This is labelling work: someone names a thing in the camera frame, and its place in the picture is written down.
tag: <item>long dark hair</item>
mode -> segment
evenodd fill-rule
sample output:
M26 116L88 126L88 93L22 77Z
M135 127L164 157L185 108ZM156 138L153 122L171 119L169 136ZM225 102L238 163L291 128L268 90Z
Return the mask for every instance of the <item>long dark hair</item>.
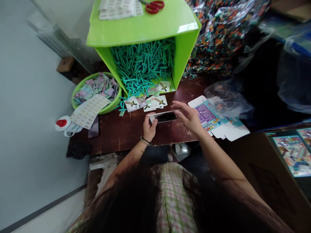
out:
M124 172L88 209L77 232L159 232L160 176L159 166L151 170L137 165ZM243 192L238 200L209 174L195 178L184 172L183 185L193 201L199 232L292 232L263 204Z

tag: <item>gold bracelet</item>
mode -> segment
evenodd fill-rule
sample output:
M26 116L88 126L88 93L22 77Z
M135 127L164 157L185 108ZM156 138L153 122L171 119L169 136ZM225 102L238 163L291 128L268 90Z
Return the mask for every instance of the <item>gold bracelet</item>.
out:
M140 149L140 147L139 147L138 143L137 143L137 146L138 146L138 148ZM142 153L144 153L144 151L143 151L142 149L140 149L140 151L141 151Z

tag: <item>white mug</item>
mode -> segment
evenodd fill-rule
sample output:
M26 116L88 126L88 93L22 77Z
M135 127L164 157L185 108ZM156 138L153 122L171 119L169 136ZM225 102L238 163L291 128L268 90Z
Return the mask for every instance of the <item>white mug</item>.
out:
M75 133L80 132L83 128L72 122L69 116L62 116L56 121L55 129L57 131L64 131L65 137L72 137Z

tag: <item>red scissors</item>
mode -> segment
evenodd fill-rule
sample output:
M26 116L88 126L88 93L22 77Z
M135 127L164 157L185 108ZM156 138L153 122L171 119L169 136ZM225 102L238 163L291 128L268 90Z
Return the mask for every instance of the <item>red scissors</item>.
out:
M159 12L159 9L162 9L164 7L163 1L153 1L153 2L145 2L142 0L139 0L141 3L146 4L146 11L149 14L156 14Z

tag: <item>green cardboard box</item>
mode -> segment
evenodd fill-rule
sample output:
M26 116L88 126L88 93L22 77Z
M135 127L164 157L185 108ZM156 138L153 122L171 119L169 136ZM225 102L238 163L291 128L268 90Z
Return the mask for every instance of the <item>green cardboard box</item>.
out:
M86 44L96 49L126 94L127 90L119 77L110 47L175 37L175 66L172 77L167 77L171 82L171 91L177 89L181 80L199 35L201 24L184 0L164 0L164 3L164 8L157 14L147 13L145 5L142 4L143 16L100 20L98 10L100 0L94 1Z

